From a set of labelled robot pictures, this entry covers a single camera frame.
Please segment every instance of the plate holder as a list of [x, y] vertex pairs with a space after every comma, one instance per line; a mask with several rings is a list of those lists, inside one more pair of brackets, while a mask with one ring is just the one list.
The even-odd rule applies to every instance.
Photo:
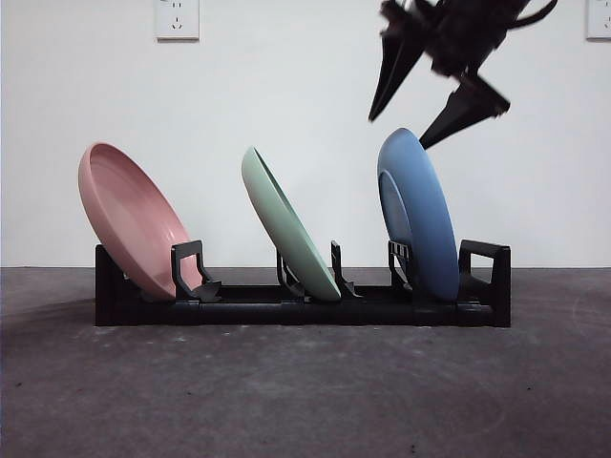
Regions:
[[[441, 302], [418, 287], [417, 262], [411, 247], [388, 243], [389, 285], [356, 285], [347, 281], [339, 243], [331, 242], [331, 263], [341, 292], [338, 302], [312, 298], [276, 253], [278, 284], [225, 285], [214, 281], [203, 263], [200, 240], [171, 249], [176, 299], [154, 302], [129, 280], [102, 245], [95, 248], [95, 325], [141, 324], [335, 324], [335, 325], [511, 325], [511, 251], [508, 246], [463, 240], [459, 266], [461, 287], [455, 302]], [[494, 260], [492, 280], [472, 275], [471, 255]], [[195, 257], [201, 285], [191, 289], [180, 273], [180, 261]], [[395, 260], [407, 265], [407, 275]]]

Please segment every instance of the concrete floor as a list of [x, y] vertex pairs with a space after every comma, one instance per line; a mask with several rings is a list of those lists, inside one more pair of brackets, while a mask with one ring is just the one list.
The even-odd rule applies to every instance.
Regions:
[[91, 269], [2, 291], [3, 457], [611, 456], [611, 269], [514, 271], [511, 329], [96, 328]]

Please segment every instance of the plate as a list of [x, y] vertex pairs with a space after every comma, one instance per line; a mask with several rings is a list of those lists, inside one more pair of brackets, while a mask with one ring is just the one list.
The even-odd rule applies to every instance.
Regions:
[[[96, 143], [80, 161], [78, 189], [97, 237], [125, 275], [152, 299], [175, 299], [170, 250], [190, 239], [153, 181], [117, 148]], [[193, 257], [182, 261], [181, 274], [191, 288], [201, 284]]]
[[389, 237], [410, 244], [417, 260], [414, 280], [438, 299], [454, 301], [460, 277], [448, 206], [427, 152], [407, 129], [382, 146], [378, 187]]
[[244, 155], [242, 179], [263, 227], [297, 280], [314, 298], [339, 301], [341, 294], [335, 280], [255, 148]]

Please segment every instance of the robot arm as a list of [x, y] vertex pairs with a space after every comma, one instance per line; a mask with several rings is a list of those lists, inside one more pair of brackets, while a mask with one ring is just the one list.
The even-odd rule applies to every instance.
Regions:
[[518, 18], [530, 0], [412, 0], [405, 10], [395, 0], [382, 3], [389, 20], [382, 32], [383, 59], [369, 120], [381, 114], [411, 69], [425, 52], [432, 70], [460, 82], [420, 141], [425, 148], [488, 117], [503, 115], [510, 103], [477, 71], [498, 48], [508, 30], [534, 24], [546, 17], [558, 0], [539, 12]]

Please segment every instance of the wall socket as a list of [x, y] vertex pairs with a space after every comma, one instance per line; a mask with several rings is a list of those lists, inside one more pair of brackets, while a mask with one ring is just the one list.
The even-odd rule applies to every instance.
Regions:
[[588, 39], [611, 39], [611, 0], [588, 0]]
[[158, 40], [199, 40], [200, 0], [157, 0]]

